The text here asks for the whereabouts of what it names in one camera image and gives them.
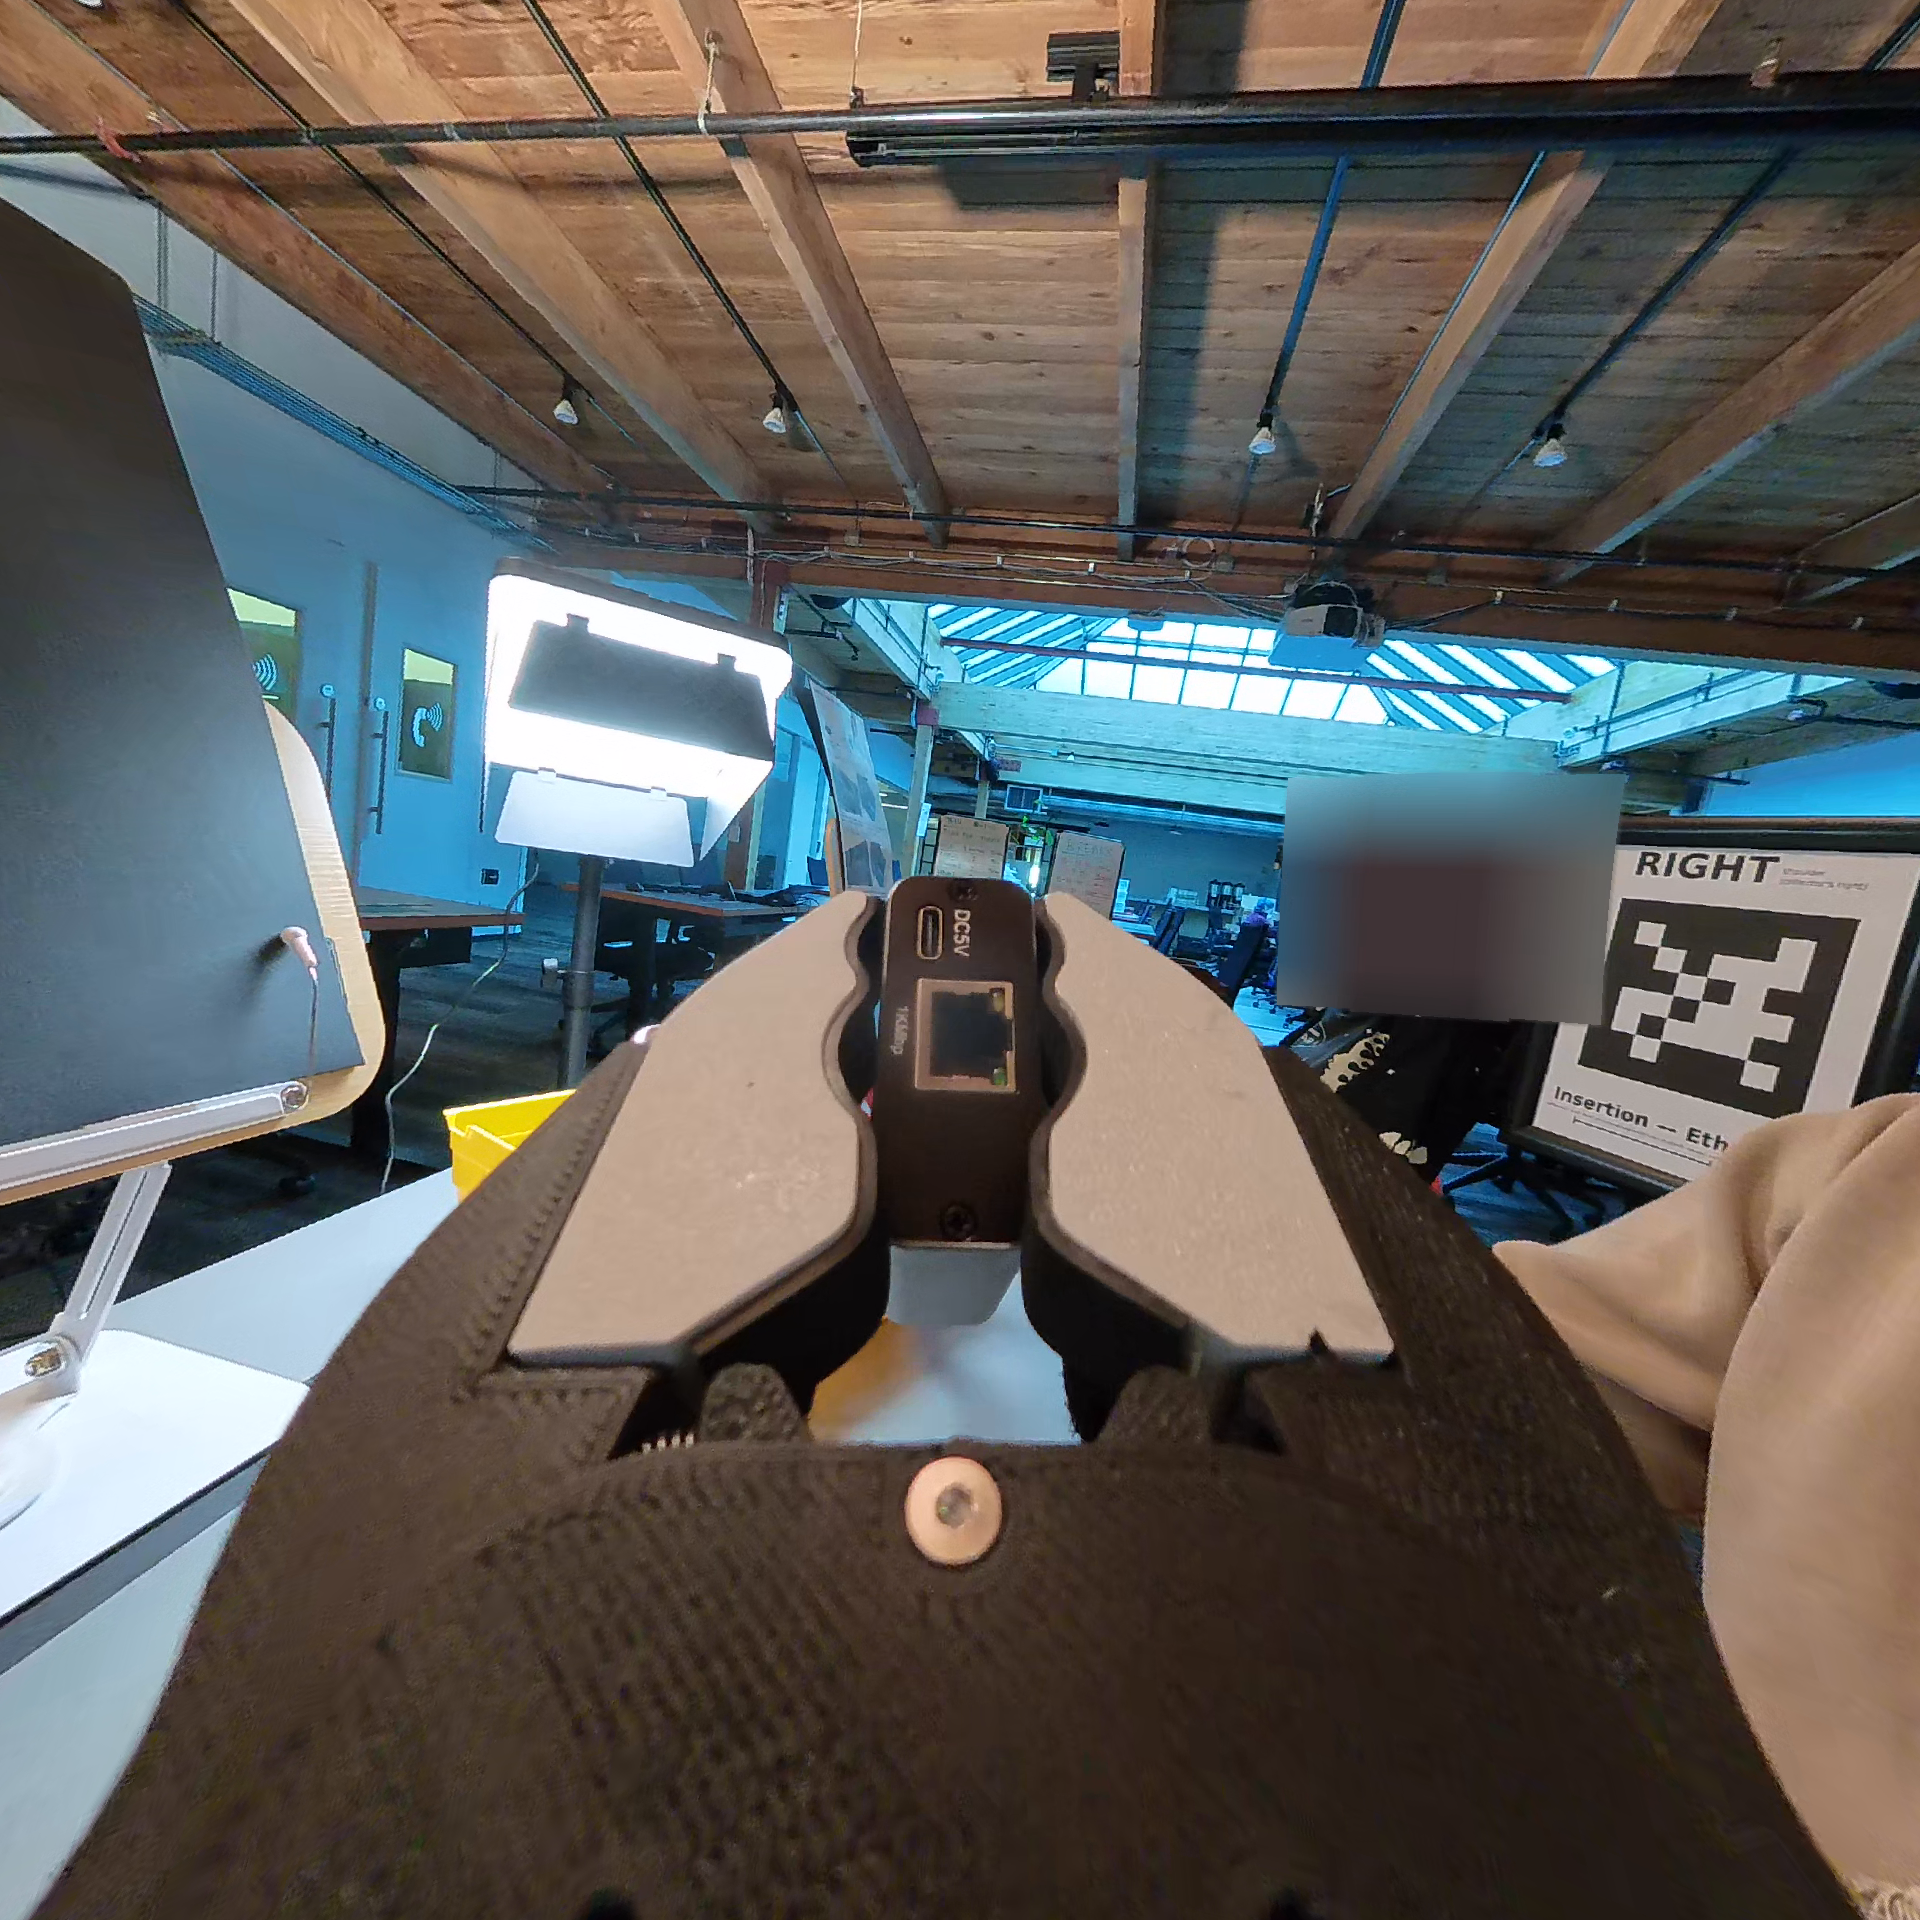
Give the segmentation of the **wooden office desk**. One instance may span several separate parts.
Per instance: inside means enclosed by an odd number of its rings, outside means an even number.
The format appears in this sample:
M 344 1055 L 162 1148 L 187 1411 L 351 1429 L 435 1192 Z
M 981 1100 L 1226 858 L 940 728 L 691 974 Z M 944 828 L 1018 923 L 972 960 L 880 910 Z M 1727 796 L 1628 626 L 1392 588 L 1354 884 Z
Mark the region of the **wooden office desk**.
M 596 906 L 592 970 L 625 982 L 609 1012 L 633 1037 L 664 1021 L 715 972 L 803 919 L 809 902 L 645 892 L 603 882 Z
M 393 1119 L 386 1100 L 393 1090 L 401 974 L 405 970 L 465 964 L 474 958 L 475 930 L 512 933 L 521 926 L 521 914 L 511 908 L 407 895 L 362 882 L 353 886 L 353 895 L 384 1021 L 384 1048 L 373 1083 L 353 1103 L 351 1148 L 362 1162 L 384 1162 L 393 1150 Z

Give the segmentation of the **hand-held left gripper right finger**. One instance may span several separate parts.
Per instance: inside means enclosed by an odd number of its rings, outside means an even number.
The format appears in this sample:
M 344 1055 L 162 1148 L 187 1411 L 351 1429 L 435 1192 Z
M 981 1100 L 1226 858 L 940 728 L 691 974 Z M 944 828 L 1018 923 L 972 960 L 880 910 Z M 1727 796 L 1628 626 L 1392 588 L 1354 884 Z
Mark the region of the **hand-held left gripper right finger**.
M 1227 1000 L 1043 901 L 1060 1100 L 1035 1132 L 1024 1309 L 1074 1374 L 1395 1350 L 1305 1133 Z

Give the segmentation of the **black and white marker sign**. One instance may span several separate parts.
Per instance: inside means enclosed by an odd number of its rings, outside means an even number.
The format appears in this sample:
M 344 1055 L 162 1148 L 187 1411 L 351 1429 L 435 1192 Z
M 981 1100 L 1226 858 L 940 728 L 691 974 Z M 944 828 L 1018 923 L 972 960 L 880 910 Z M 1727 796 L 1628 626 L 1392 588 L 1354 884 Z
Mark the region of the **black and white marker sign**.
M 1915 1054 L 1915 819 L 1635 820 L 1600 1014 L 1533 1031 L 1503 1140 L 1667 1192 L 1765 1122 L 1906 1092 Z

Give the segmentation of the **black ethernet port adapter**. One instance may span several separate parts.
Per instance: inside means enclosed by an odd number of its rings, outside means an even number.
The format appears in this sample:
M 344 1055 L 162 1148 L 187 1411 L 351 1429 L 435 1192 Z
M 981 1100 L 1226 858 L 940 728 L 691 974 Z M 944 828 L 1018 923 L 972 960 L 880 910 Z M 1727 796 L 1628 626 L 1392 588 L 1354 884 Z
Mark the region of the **black ethernet port adapter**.
M 1005 879 L 903 879 L 883 940 L 872 1092 L 879 1216 L 893 1246 L 1018 1246 L 1047 1114 L 1040 934 Z

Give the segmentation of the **metal light stand pole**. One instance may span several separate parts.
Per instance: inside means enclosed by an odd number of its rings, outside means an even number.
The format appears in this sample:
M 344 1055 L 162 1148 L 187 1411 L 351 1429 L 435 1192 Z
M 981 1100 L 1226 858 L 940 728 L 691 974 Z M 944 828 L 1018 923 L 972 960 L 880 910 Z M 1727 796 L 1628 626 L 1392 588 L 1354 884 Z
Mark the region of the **metal light stand pole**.
M 563 1028 L 557 1088 L 577 1088 L 587 1070 L 592 1040 L 594 955 L 602 914 L 605 860 L 578 855 L 573 890 L 573 923 L 563 979 Z

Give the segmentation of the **yellow plastic bin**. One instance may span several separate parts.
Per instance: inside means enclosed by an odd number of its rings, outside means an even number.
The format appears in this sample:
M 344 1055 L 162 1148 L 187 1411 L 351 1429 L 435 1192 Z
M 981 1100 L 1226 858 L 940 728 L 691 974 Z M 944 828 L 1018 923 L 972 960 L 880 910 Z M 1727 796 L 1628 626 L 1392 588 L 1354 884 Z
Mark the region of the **yellow plastic bin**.
M 455 1192 L 466 1198 L 570 1100 L 572 1090 L 563 1088 L 447 1108 Z

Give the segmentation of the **black ceiling track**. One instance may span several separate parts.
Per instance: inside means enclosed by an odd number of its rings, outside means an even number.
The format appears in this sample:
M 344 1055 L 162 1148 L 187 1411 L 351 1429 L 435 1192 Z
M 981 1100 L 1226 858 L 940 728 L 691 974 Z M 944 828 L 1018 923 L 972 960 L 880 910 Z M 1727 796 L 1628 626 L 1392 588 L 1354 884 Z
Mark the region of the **black ceiling track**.
M 432 119 L 323 127 L 7 135 L 26 157 L 475 151 L 704 140 L 730 148 L 832 136 L 860 168 L 946 163 L 1234 159 L 1269 156 L 1555 154 L 1915 141 L 1913 68 L 1732 77 L 1322 86 L 1218 99 L 913 103 L 861 109 Z

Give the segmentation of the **studio light panel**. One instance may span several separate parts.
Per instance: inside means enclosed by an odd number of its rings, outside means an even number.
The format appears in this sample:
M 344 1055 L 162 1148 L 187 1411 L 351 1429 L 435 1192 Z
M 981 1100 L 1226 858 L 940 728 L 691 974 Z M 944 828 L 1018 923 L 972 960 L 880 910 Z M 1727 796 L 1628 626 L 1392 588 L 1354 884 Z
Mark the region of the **studio light panel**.
M 488 590 L 497 840 L 695 868 L 776 771 L 794 672 L 730 616 L 506 563 Z

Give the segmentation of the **ceiling projector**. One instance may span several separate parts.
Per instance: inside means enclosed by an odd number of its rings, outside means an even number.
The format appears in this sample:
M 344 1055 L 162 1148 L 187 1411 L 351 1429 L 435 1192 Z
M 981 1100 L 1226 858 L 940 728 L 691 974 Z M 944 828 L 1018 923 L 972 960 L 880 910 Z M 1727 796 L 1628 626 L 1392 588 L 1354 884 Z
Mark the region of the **ceiling projector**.
M 1269 648 L 1273 668 L 1291 672 L 1359 672 L 1386 638 L 1376 590 L 1332 574 L 1300 579 L 1287 594 Z

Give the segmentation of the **display poster board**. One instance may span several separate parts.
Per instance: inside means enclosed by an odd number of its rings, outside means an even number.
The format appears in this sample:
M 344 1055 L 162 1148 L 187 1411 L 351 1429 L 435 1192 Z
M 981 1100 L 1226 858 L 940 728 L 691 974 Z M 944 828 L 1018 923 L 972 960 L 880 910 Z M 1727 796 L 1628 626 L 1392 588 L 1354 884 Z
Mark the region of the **display poster board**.
M 897 884 L 897 855 L 883 815 L 868 722 L 820 684 L 807 685 L 804 707 L 832 794 L 842 884 L 885 899 Z

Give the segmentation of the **black board with wooden back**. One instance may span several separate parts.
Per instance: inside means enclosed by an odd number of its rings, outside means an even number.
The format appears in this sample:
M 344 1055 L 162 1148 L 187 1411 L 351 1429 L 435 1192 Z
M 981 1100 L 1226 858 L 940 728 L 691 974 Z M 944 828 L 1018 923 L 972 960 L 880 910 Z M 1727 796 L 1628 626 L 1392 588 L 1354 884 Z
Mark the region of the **black board with wooden back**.
M 386 1043 L 127 283 L 4 206 L 4 1198 L 337 1114 Z

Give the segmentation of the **person's right forearm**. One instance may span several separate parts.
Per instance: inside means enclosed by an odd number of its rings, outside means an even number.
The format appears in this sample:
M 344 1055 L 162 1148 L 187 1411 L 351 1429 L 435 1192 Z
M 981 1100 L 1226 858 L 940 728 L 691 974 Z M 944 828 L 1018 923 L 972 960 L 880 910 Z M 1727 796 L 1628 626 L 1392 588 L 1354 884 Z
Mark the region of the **person's right forearm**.
M 1692 1184 L 1507 1242 L 1664 1506 L 1744 1714 L 1863 1916 L 1919 1892 L 1919 1100 L 1765 1122 Z

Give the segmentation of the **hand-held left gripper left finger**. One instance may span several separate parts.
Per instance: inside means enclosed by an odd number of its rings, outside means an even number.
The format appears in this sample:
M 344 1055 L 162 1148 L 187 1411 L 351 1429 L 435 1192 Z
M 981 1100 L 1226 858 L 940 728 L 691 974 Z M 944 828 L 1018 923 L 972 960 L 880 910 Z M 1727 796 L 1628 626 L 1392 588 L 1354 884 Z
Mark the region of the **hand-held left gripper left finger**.
M 616 1064 L 633 1068 L 519 1311 L 528 1365 L 832 1374 L 889 1298 L 879 1150 L 844 1037 L 873 1043 L 844 892 L 733 960 Z

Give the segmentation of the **green wall sign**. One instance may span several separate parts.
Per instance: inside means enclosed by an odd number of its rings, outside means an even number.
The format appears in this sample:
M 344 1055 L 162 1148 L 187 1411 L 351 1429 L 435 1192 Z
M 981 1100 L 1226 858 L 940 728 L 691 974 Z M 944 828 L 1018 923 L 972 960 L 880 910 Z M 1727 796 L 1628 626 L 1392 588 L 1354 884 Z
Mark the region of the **green wall sign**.
M 251 651 L 261 698 L 284 716 L 298 717 L 304 678 L 303 612 L 248 590 L 226 591 Z
M 401 734 L 395 765 L 411 778 L 452 779 L 458 663 L 416 646 L 401 654 Z

